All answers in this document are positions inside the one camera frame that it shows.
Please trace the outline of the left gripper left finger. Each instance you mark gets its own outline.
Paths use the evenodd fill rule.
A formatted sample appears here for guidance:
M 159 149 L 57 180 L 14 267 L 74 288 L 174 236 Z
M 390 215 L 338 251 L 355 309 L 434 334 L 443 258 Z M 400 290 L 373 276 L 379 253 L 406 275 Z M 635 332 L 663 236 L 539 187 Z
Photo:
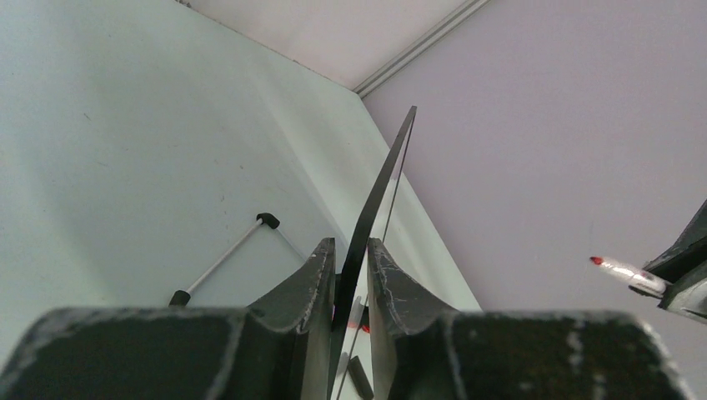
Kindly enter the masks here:
M 247 307 L 62 308 L 1 374 L 4 399 L 325 399 L 335 243 Z

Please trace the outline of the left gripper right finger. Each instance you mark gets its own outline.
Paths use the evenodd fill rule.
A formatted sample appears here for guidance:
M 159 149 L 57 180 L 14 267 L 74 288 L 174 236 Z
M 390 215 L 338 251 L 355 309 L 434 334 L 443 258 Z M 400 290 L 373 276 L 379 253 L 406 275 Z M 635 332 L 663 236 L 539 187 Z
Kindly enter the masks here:
M 459 311 L 368 243 L 378 399 L 691 399 L 665 345 L 627 313 Z

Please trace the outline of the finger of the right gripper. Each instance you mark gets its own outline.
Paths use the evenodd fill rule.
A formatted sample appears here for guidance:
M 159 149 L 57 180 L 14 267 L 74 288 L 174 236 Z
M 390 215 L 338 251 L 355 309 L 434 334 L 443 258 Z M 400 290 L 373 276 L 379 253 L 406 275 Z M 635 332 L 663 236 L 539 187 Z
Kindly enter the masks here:
M 674 244 L 644 269 L 657 277 L 683 277 L 705 260 L 706 202 L 703 202 Z
M 658 308 L 706 324 L 706 262 L 670 286 Z

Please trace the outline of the red whiteboard marker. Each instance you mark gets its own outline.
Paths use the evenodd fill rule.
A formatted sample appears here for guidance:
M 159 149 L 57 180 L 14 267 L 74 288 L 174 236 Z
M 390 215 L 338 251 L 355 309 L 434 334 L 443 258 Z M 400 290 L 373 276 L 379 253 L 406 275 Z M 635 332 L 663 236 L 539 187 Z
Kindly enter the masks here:
M 611 257 L 593 256 L 589 260 L 602 272 L 626 284 L 630 290 L 642 296 L 661 299 L 670 283 L 642 268 Z

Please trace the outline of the white board black frame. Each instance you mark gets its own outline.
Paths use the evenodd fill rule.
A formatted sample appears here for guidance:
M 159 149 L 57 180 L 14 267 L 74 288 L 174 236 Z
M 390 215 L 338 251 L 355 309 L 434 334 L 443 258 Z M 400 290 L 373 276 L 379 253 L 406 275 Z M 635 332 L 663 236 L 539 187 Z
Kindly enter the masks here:
M 416 114 L 409 109 L 384 160 L 341 274 L 334 272 L 333 241 L 325 239 L 300 269 L 247 307 L 190 317 L 182 327 L 188 350 L 168 364 L 158 398 L 330 398 L 366 247 Z

